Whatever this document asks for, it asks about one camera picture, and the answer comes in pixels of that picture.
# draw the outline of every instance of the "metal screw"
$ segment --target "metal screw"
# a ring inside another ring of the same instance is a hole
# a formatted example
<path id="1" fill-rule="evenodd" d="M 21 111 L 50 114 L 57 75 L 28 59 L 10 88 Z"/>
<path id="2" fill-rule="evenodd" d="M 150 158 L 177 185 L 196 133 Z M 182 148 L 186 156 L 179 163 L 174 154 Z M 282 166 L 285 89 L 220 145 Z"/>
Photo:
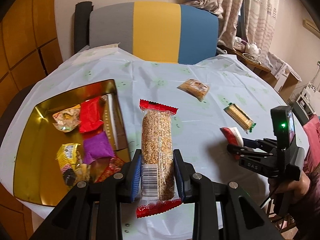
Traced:
<path id="1" fill-rule="evenodd" d="M 114 177 L 115 179 L 122 179 L 122 178 L 123 178 L 123 174 L 120 173 L 120 172 L 118 172 L 118 173 L 116 173 L 115 175 L 113 175 L 113 177 Z"/>
<path id="2" fill-rule="evenodd" d="M 194 173 L 194 174 L 192 174 L 192 177 L 193 177 L 194 179 L 201 179 L 201 178 L 202 178 L 202 175 L 201 175 L 200 173 Z"/>
<path id="3" fill-rule="evenodd" d="M 237 188 L 238 186 L 239 186 L 238 183 L 236 183 L 234 181 L 229 183 L 229 187 L 231 187 L 231 188 Z"/>
<path id="4" fill-rule="evenodd" d="M 78 186 L 79 188 L 85 187 L 86 185 L 87 185 L 87 183 L 86 183 L 85 181 L 79 181 L 79 182 L 77 183 L 77 186 Z"/>

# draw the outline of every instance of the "device screen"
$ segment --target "device screen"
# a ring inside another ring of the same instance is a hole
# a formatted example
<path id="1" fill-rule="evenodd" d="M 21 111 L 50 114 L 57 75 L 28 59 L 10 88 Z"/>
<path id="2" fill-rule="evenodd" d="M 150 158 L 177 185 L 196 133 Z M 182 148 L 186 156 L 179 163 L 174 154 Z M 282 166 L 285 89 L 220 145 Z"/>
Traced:
<path id="1" fill-rule="evenodd" d="M 293 114 L 292 111 L 288 112 L 288 132 L 289 132 L 289 143 L 292 142 L 294 135 L 296 134 L 294 129 L 294 120 L 293 120 Z"/>

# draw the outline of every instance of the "barcode label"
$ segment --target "barcode label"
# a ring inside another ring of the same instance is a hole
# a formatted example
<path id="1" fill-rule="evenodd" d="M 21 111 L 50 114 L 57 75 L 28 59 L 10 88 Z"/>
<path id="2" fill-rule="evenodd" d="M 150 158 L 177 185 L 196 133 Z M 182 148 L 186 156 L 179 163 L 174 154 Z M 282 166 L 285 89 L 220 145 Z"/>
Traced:
<path id="1" fill-rule="evenodd" d="M 142 165 L 141 195 L 144 200 L 158 200 L 158 164 Z"/>

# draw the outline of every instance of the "white teapot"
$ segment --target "white teapot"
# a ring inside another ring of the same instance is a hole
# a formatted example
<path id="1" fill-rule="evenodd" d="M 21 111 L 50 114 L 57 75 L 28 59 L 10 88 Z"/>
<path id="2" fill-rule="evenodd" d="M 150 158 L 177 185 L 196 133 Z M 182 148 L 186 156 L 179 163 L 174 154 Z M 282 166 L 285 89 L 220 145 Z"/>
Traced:
<path id="1" fill-rule="evenodd" d="M 245 52 L 258 58 L 261 54 L 261 49 L 257 47 L 257 43 L 252 43 L 250 45 L 247 43 L 245 46 Z"/>

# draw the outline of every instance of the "human hand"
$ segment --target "human hand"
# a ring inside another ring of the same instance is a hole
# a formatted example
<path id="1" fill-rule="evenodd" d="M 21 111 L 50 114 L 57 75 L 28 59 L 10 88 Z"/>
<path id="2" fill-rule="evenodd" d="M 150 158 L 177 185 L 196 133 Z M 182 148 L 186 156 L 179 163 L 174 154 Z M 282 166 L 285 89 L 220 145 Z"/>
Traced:
<path id="1" fill-rule="evenodd" d="M 269 183 L 269 190 L 270 192 L 272 192 L 277 186 L 277 180 L 269 178 L 268 183 Z M 295 204 L 299 200 L 301 200 L 305 196 L 305 194 L 307 194 L 309 190 L 309 186 L 310 186 L 310 179 L 302 171 L 301 178 L 299 181 L 285 180 L 279 185 L 279 187 L 276 189 L 275 193 L 271 196 L 271 198 L 274 198 L 275 194 L 278 194 L 278 193 L 293 191 L 293 198 L 291 200 L 291 204 Z"/>

